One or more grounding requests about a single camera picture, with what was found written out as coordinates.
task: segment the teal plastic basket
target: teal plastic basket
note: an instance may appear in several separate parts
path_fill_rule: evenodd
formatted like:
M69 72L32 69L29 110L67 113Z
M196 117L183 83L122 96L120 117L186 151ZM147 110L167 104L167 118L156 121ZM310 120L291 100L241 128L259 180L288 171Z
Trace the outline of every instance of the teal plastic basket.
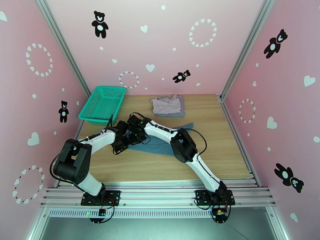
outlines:
M93 124L109 122L113 114L115 123L124 100L126 88L119 86L97 86L79 114L79 118Z

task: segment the wooden table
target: wooden table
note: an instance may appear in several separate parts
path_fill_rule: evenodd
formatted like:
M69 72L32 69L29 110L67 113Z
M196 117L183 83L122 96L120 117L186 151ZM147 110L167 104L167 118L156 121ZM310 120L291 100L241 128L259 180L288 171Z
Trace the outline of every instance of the wooden table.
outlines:
M184 95L185 117L157 117L152 113L150 100L155 96L126 96L117 117L127 121L132 112L139 112L169 128L194 123L208 143L201 155L204 162L220 179L247 178L248 169L240 154L231 129L216 95ZM105 126L84 122L79 138L101 131ZM204 141L195 132L190 135L198 151L204 149ZM101 182L129 182L153 180L194 180L197 175L189 166L169 155L125 150L119 155L106 146L91 156L91 174Z

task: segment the folded clothing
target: folded clothing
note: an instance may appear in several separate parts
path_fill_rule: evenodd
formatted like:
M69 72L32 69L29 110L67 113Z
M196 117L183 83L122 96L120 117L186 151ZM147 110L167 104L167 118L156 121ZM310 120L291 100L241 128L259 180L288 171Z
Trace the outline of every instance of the folded clothing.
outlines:
M180 129L180 128L193 128L194 124L186 124L181 127L175 127L174 129ZM149 135L150 139L147 138L144 142L144 144L136 144L136 145L129 145L129 150L139 150L144 152L149 152L153 154L167 154L170 156L174 156L172 147L169 143L165 142L162 139L159 139L155 136Z
M153 103L152 112L154 114L181 113L181 101L177 95L174 95L172 98L151 99L151 102Z
M169 96L158 96L158 99L162 99L162 98L166 98ZM156 116L159 117L184 117L184 98L182 96L178 96L180 102L181 102L181 112L180 113L171 113L171 114L162 114L162 113L158 113L156 114Z

